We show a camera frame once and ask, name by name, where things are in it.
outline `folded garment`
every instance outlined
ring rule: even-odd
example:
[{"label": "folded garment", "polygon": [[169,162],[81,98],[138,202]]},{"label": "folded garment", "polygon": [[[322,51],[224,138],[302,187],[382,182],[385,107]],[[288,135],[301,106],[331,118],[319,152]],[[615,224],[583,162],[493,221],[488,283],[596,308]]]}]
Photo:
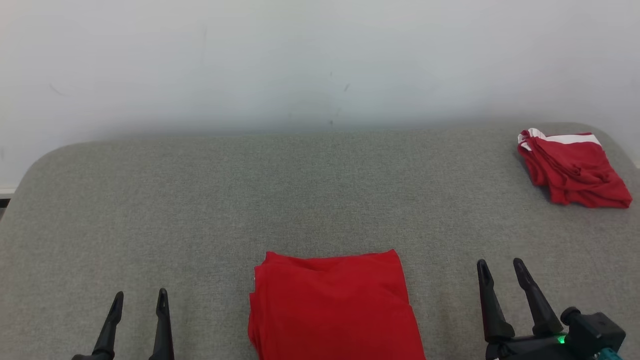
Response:
[{"label": "folded garment", "polygon": [[578,202],[588,208],[628,208],[631,204],[625,183],[591,133],[545,136],[532,128],[518,135],[518,152],[532,182],[549,187],[552,202]]},{"label": "folded garment", "polygon": [[425,360],[394,250],[255,267],[249,338],[260,360]]}]

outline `folded red shirt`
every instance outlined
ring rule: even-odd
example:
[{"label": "folded red shirt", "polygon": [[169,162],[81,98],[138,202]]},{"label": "folded red shirt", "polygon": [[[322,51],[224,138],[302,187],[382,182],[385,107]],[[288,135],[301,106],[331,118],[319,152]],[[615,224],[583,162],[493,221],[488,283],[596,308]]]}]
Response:
[{"label": "folded red shirt", "polygon": [[535,185],[548,186],[551,201],[578,202],[588,208],[628,208],[631,194],[591,133],[545,136],[537,129],[518,135]]},{"label": "folded red shirt", "polygon": [[260,360],[425,360],[394,250],[255,267],[249,338]]}]

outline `black knob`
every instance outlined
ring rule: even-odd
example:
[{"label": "black knob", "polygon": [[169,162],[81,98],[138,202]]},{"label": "black knob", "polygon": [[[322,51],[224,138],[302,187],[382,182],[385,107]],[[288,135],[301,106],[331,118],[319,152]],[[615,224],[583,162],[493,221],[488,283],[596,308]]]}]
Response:
[{"label": "black knob", "polygon": [[581,312],[580,310],[578,310],[575,306],[570,306],[567,307],[562,314],[560,314],[560,321],[562,321],[563,324],[569,326],[572,318],[575,315],[580,315]]}]

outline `folded red cloth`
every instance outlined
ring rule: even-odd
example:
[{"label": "folded red cloth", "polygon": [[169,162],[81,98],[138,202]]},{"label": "folded red cloth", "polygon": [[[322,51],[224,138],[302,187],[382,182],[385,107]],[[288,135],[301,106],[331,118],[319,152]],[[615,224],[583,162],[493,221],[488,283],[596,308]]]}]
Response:
[{"label": "folded red cloth", "polygon": [[588,208],[628,208],[631,194],[591,133],[545,136],[537,129],[518,135],[535,185],[548,186],[551,201],[578,202]]},{"label": "folded red cloth", "polygon": [[260,360],[425,360],[394,250],[255,267],[249,338]]}]

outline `wall baseboard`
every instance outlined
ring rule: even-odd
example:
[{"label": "wall baseboard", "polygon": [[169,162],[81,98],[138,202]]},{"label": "wall baseboard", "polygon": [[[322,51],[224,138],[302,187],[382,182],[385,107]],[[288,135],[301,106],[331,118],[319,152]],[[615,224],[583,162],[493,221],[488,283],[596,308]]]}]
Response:
[{"label": "wall baseboard", "polygon": [[0,199],[11,199],[13,197],[13,193],[15,193],[15,189],[4,189],[0,188]]}]

